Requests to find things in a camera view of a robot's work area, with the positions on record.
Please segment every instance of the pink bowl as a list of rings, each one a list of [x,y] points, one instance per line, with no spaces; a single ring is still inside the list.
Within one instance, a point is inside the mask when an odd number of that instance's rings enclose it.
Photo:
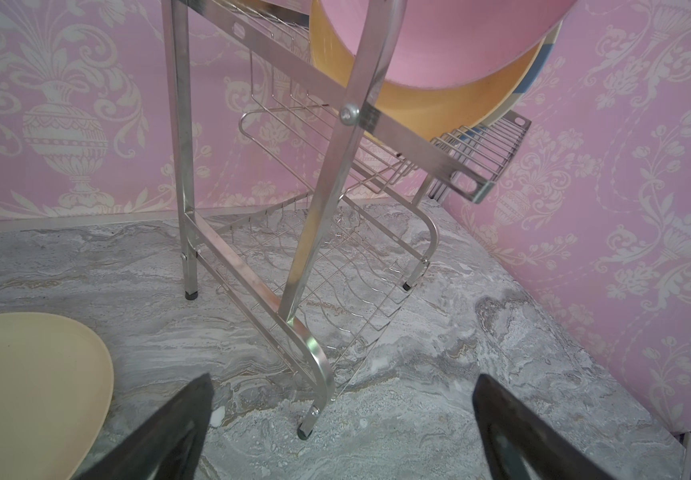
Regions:
[[[386,79],[411,88],[458,87],[521,57],[576,0],[408,0]],[[321,0],[356,54],[369,0]]]

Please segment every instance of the bowl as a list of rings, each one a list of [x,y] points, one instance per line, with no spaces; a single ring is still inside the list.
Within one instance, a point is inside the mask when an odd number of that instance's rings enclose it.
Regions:
[[[0,313],[0,478],[66,480],[108,413],[103,341],[49,313]]]
[[[513,63],[539,43],[575,0],[408,0],[385,78],[410,88],[469,84]],[[369,0],[321,0],[355,55]]]
[[[345,86],[354,56],[335,34],[314,0],[310,15],[311,60],[319,70]],[[430,140],[461,126],[474,126],[491,114],[519,85],[542,42],[502,70],[481,80],[445,90],[418,90],[383,82],[375,106],[415,133]]]

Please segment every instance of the yellow plate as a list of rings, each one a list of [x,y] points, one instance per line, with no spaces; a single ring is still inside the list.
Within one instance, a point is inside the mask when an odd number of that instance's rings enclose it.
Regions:
[[[313,64],[345,86],[354,58],[340,42],[318,0],[311,5],[310,31]],[[462,87],[417,90],[385,82],[376,106],[427,140],[462,125],[475,126],[516,89],[542,44],[541,40],[502,70]],[[471,48],[486,46],[472,45]]]
[[[114,368],[103,341],[49,313],[0,314],[0,480],[65,480],[108,413]]]

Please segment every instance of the rack foot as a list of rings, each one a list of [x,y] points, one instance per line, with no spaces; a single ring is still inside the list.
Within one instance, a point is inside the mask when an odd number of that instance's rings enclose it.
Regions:
[[[311,433],[313,433],[313,430],[311,430],[311,432],[308,432],[308,435],[306,435],[306,433],[302,431],[302,428],[298,427],[298,438],[300,438],[301,440],[308,440],[308,438],[311,437]]]

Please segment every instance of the black rubber foot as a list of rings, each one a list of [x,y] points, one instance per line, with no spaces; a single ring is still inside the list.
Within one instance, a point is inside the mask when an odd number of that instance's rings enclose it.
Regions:
[[[301,440],[308,440],[309,437],[311,437],[310,434],[309,434],[309,435],[306,435],[306,434],[300,429],[300,427],[298,427],[298,438],[300,438]]]

